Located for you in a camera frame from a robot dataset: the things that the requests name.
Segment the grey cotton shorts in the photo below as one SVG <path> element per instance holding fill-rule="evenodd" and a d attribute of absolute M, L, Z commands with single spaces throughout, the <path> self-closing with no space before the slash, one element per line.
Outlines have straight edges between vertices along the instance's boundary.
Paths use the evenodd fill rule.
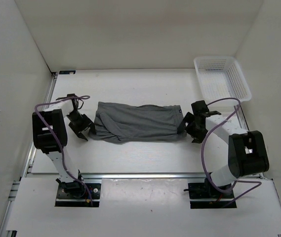
<path fill-rule="evenodd" d="M 94 120 L 96 133 L 90 131 L 89 137 L 113 144 L 178 142 L 187 136 L 185 131 L 177 131 L 183 118 L 179 105 L 131 106 L 99 102 Z"/>

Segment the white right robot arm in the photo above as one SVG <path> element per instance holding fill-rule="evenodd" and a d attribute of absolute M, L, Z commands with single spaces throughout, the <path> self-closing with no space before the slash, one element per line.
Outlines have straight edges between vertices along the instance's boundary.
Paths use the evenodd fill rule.
<path fill-rule="evenodd" d="M 225 186 L 232 186 L 244 176 L 264 173 L 270 164 L 263 134 L 257 130 L 248 131 L 223 117 L 218 111 L 211 111 L 204 100 L 191 104 L 192 112 L 187 113 L 177 128 L 186 132 L 192 142 L 201 144 L 201 162 L 206 174 L 204 192 L 209 197 L 227 193 Z M 205 165 L 204 149 L 211 134 L 215 134 L 228 145 L 227 164 L 209 173 Z"/>

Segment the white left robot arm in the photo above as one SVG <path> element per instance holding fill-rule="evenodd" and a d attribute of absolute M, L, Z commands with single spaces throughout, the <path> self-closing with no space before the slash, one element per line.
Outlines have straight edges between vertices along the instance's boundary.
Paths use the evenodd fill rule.
<path fill-rule="evenodd" d="M 77 138 L 87 141 L 91 132 L 96 134 L 93 121 L 80 112 L 89 95 L 67 94 L 53 102 L 35 105 L 32 114 L 34 146 L 46 154 L 59 173 L 60 184 L 70 184 L 69 192 L 76 198 L 85 194 L 86 186 L 66 150 L 68 134 L 65 119 Z"/>

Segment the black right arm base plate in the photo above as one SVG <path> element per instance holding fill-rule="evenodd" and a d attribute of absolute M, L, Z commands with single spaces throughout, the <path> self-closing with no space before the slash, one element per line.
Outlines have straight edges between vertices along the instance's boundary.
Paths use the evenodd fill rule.
<path fill-rule="evenodd" d="M 206 182 L 188 183 L 183 191 L 189 194 L 191 209 L 237 208 L 233 191 L 221 193 Z"/>

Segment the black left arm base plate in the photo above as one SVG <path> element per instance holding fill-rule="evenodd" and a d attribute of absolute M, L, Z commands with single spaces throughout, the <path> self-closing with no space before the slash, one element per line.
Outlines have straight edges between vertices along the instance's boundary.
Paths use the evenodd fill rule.
<path fill-rule="evenodd" d="M 85 183 L 85 186 L 74 181 L 62 183 L 59 179 L 56 193 L 56 207 L 99 207 L 101 195 L 101 183 Z"/>

